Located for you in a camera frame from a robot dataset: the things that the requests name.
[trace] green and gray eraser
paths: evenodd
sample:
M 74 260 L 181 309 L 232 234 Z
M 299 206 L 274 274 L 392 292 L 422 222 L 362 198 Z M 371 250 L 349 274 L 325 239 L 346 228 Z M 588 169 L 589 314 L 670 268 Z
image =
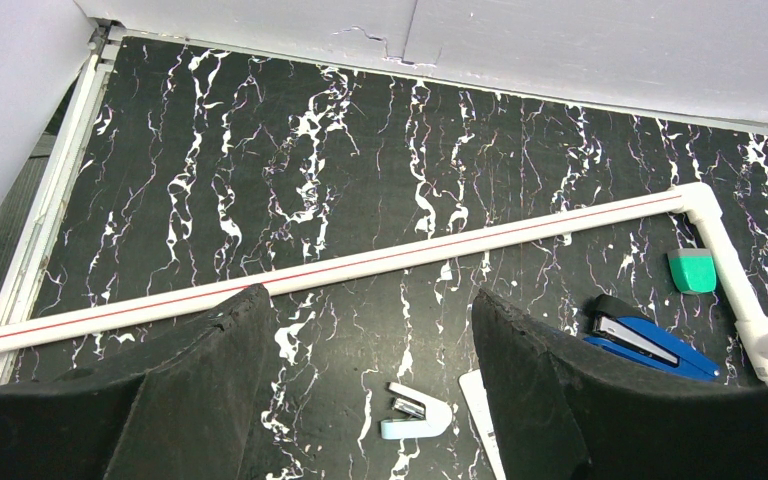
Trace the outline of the green and gray eraser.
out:
M 667 253 L 673 282 L 681 293 L 710 293 L 717 288 L 714 257 L 707 248 L 679 248 Z

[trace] dark floor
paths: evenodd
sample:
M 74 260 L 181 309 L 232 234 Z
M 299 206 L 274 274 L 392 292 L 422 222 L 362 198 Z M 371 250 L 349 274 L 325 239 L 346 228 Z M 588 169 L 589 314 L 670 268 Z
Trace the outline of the dark floor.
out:
M 127 38 L 37 315 L 439 237 L 702 180 L 768 313 L 768 137 Z M 489 287 L 581 335 L 607 292 L 756 385 L 720 295 L 682 296 L 667 215 L 274 298 L 275 354 L 244 478 L 492 478 L 459 375 Z M 174 321 L 22 352 L 49 379 Z M 388 442 L 384 386 L 449 402 L 444 435 Z

